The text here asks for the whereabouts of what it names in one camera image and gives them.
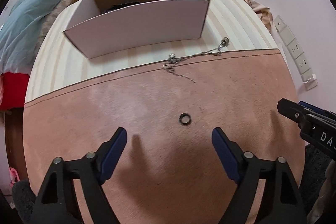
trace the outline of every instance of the white cardboard box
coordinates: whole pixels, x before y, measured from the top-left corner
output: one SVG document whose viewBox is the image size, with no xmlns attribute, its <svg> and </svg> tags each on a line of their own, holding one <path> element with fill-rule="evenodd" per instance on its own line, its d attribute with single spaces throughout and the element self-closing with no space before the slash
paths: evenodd
<svg viewBox="0 0 336 224">
<path fill-rule="evenodd" d="M 139 1 L 111 12 L 113 5 Z M 210 0 L 80 0 L 64 31 L 87 58 L 200 38 Z"/>
</svg>

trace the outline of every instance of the pink object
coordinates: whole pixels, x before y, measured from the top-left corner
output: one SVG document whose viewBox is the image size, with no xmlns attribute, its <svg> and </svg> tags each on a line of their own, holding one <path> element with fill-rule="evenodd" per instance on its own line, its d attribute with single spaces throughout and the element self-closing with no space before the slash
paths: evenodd
<svg viewBox="0 0 336 224">
<path fill-rule="evenodd" d="M 20 177 L 16 169 L 14 169 L 13 167 L 9 168 L 9 175 L 10 175 L 10 186 L 13 187 L 15 182 L 20 181 Z"/>
</svg>

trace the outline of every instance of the red fabric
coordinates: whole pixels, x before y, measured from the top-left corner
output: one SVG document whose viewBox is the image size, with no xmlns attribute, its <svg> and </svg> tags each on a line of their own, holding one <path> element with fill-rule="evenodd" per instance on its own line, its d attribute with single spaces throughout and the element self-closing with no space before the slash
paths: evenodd
<svg viewBox="0 0 336 224">
<path fill-rule="evenodd" d="M 3 98 L 0 110 L 23 107 L 25 104 L 29 75 L 6 72 L 2 76 Z"/>
</svg>

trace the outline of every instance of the metal chain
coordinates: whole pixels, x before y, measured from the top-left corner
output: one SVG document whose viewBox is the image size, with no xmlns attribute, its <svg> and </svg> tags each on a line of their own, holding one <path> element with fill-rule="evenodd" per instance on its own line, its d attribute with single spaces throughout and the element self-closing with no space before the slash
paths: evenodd
<svg viewBox="0 0 336 224">
<path fill-rule="evenodd" d="M 180 77 L 186 78 L 186 79 L 190 80 L 191 82 L 193 82 L 195 84 L 196 82 L 193 79 L 189 78 L 188 76 L 176 73 L 175 72 L 175 67 L 179 63 L 181 63 L 182 61 L 190 59 L 190 58 L 193 58 L 193 57 L 196 57 L 196 56 L 199 56 L 199 55 L 204 55 L 204 54 L 222 55 L 221 49 L 223 47 L 226 47 L 229 44 L 229 41 L 230 40 L 227 37 L 224 37 L 222 39 L 222 41 L 220 42 L 220 44 L 218 45 L 218 47 L 216 47 L 216 48 L 214 48 L 212 50 L 209 50 L 209 51 L 206 51 L 206 52 L 200 52 L 200 53 L 197 53 L 197 54 L 194 54 L 194 55 L 191 55 L 191 56 L 185 56 L 185 57 L 179 57 L 179 58 L 177 58 L 175 56 L 175 54 L 169 54 L 167 62 L 163 65 L 163 69 L 166 70 L 167 72 L 171 73 L 172 75 L 176 75 L 176 76 L 180 76 Z"/>
</svg>

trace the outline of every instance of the black ring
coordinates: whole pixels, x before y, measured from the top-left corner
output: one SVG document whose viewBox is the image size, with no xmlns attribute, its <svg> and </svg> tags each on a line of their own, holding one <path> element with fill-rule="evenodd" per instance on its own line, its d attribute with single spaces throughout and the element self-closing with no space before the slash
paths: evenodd
<svg viewBox="0 0 336 224">
<path fill-rule="evenodd" d="M 182 122 L 182 118 L 188 117 L 189 120 L 187 122 Z M 178 119 L 180 123 L 182 123 L 184 126 L 188 126 L 191 124 L 191 116 L 188 113 L 182 113 Z"/>
</svg>

